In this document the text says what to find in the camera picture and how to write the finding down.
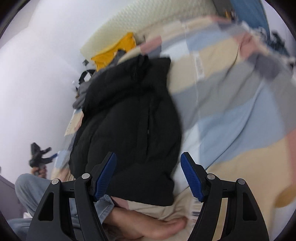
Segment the person's left hand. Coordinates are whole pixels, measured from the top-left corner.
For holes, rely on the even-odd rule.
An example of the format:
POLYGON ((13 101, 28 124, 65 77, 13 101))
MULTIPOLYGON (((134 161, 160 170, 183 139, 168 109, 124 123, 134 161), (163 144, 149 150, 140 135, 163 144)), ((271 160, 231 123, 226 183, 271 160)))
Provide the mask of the person's left hand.
POLYGON ((31 169, 31 174, 34 176, 38 176, 40 178, 46 179, 47 178, 47 168, 46 166, 43 167, 33 167, 31 169))

